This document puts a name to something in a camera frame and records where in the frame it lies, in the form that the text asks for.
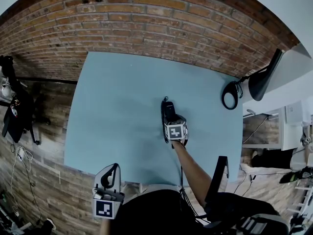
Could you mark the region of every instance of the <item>office chair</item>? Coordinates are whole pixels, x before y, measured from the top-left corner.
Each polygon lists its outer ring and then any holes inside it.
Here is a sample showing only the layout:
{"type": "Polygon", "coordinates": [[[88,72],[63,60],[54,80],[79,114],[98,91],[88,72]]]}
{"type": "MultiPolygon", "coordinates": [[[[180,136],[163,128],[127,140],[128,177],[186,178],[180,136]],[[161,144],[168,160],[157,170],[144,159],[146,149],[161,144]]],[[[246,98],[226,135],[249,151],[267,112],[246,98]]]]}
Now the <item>office chair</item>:
{"type": "Polygon", "coordinates": [[[18,143],[22,134],[30,131],[33,142],[39,145],[40,141],[35,140],[34,137],[33,122],[45,122],[48,125],[51,122],[45,117],[33,118],[37,101],[34,103],[33,97],[23,89],[21,83],[16,79],[13,58],[0,56],[0,66],[2,66],[3,75],[9,79],[11,89],[15,92],[11,103],[0,101],[0,105],[8,107],[3,120],[2,136],[5,137],[8,132],[13,141],[18,143]]]}

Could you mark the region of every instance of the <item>brick wall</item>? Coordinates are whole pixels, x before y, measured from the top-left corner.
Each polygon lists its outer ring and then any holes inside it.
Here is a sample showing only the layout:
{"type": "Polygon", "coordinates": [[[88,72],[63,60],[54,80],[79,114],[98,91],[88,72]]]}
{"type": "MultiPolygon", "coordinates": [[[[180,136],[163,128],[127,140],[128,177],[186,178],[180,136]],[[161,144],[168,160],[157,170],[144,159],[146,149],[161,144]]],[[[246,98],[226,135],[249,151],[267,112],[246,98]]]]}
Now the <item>brick wall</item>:
{"type": "Polygon", "coordinates": [[[145,55],[241,77],[299,43],[256,0],[19,0],[0,17],[17,76],[77,80],[88,51],[145,55]]]}

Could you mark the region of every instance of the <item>blue table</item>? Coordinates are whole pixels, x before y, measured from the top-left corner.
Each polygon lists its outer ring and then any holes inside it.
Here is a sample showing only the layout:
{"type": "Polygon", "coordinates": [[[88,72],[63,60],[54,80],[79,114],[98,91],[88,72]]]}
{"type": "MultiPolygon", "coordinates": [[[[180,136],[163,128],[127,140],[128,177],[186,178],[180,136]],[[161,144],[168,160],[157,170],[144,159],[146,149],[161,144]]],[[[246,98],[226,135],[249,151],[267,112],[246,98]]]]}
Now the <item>blue table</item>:
{"type": "Polygon", "coordinates": [[[65,165],[96,174],[119,163],[123,181],[179,185],[178,158],[162,135],[160,104],[168,96],[187,119],[191,156],[211,176],[218,156],[228,156],[229,180],[235,181],[242,104],[230,111],[221,102],[232,80],[169,60],[90,52],[69,115],[65,165]]]}

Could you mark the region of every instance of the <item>black desk lamp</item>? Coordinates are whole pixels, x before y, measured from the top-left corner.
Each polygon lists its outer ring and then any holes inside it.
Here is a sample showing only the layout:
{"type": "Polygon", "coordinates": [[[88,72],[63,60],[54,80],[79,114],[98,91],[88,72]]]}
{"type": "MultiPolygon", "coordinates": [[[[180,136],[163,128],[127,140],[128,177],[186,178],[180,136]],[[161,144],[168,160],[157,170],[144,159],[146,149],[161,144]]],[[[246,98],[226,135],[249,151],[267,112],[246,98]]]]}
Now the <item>black desk lamp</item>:
{"type": "MultiPolygon", "coordinates": [[[[273,56],[272,60],[270,61],[269,65],[267,65],[263,69],[255,72],[254,74],[252,74],[250,76],[243,76],[237,82],[232,81],[229,84],[227,84],[225,89],[223,90],[223,93],[222,93],[223,106],[229,110],[233,110],[237,107],[237,104],[238,104],[238,95],[237,94],[239,92],[239,88],[241,89],[240,84],[247,79],[249,79],[248,87],[249,87],[249,91],[250,91],[252,98],[255,101],[261,101],[264,94],[265,94],[265,91],[268,87],[270,78],[272,77],[274,71],[276,70],[276,67],[277,67],[282,55],[283,55],[283,52],[280,49],[277,49],[276,52],[274,53],[274,56],[273,56]],[[225,97],[226,93],[230,93],[234,97],[235,104],[233,107],[228,107],[225,104],[224,97],[225,97]]],[[[241,92],[242,93],[241,93],[239,98],[242,98],[242,96],[243,96],[242,89],[241,89],[241,92]]]]}

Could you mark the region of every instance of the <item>black pants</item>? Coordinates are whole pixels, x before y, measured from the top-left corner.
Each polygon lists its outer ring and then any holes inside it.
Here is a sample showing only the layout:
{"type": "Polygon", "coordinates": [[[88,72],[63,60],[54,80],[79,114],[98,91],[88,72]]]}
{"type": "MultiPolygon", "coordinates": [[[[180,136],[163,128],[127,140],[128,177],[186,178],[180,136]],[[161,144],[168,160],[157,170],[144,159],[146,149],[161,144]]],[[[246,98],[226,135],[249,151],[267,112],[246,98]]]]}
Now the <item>black pants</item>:
{"type": "Polygon", "coordinates": [[[51,224],[51,222],[46,220],[43,226],[41,226],[41,228],[35,228],[25,234],[26,235],[50,235],[52,228],[53,228],[53,225],[51,224]]]}
{"type": "Polygon", "coordinates": [[[252,159],[252,167],[290,169],[293,150],[265,150],[252,159]]]}

